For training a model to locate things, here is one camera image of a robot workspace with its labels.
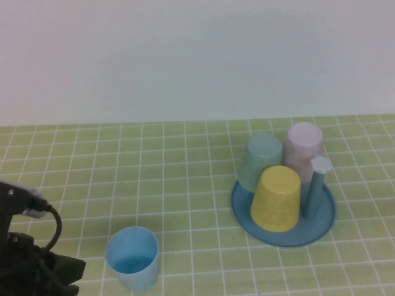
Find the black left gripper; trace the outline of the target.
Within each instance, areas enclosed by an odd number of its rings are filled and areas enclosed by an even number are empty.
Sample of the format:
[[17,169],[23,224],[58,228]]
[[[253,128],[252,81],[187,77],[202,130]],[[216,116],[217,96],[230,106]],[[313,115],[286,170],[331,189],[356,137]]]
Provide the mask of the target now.
[[54,237],[39,247],[32,236],[9,232],[11,216],[1,216],[1,295],[78,295],[86,262],[51,251],[62,230],[55,219]]

